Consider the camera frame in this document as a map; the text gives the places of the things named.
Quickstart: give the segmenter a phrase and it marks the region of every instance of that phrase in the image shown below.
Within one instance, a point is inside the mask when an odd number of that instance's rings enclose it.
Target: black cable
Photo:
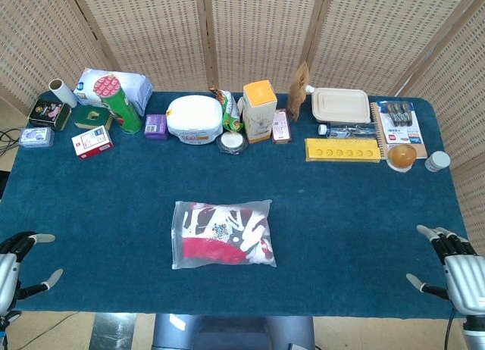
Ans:
[[[448,350],[449,332],[452,329],[452,322],[453,322],[453,318],[455,318],[455,314],[456,314],[456,310],[455,308],[453,308],[452,313],[449,315],[448,326],[446,327],[445,350]]]
[[[20,128],[9,128],[9,129],[0,130],[0,142],[7,143],[4,145],[0,145],[0,157],[3,156],[10,149],[13,149],[18,146],[18,141],[20,137],[13,138],[9,133],[20,132],[20,131],[21,131]]]
[[[22,346],[21,348],[18,348],[17,350],[22,350],[23,348],[26,348],[28,345],[30,345],[32,342],[36,341],[39,337],[41,336],[44,336],[46,333],[48,333],[49,331],[53,330],[54,328],[56,328],[57,326],[59,326],[61,323],[63,323],[64,321],[66,321],[69,317],[73,317],[75,314],[79,314],[79,311],[78,312],[74,312],[73,314],[69,314],[67,315],[66,317],[64,317],[62,320],[60,320],[59,322],[57,322],[54,326],[52,326],[50,329],[47,329],[46,331],[44,331],[43,333],[40,333],[39,335],[37,335],[36,337],[34,337],[33,339],[31,339],[27,344],[25,344],[24,346]]]

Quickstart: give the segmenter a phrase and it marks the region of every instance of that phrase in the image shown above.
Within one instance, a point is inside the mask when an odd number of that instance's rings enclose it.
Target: small white bottle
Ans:
[[[430,172],[437,172],[443,168],[447,168],[450,163],[452,163],[452,160],[449,155],[447,155],[445,152],[438,151],[430,155],[430,157],[424,162],[424,166]]]

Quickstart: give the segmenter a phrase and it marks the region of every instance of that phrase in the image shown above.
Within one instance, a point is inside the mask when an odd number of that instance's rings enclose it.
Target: white bottle cap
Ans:
[[[447,168],[452,163],[449,155],[442,151],[434,152],[430,158],[433,161],[433,165],[439,169]]]
[[[326,134],[327,134],[327,125],[326,124],[320,124],[318,126],[318,135],[324,136]]]

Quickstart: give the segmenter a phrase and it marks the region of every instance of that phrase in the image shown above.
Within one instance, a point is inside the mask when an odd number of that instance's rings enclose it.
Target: small bottle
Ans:
[[[424,162],[424,166],[430,172],[437,172],[443,168],[447,168],[450,163],[452,163],[451,158],[448,154],[442,151],[434,152],[430,157]]]
[[[375,139],[376,134],[374,123],[325,123],[318,126],[318,135],[326,138]]]

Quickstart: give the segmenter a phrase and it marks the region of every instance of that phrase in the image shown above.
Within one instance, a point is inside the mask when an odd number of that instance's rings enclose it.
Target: green cylindrical can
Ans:
[[[131,102],[128,101],[121,88],[120,80],[116,76],[100,77],[94,84],[94,93],[116,115],[121,129],[125,133],[136,133],[142,127],[142,121]]]

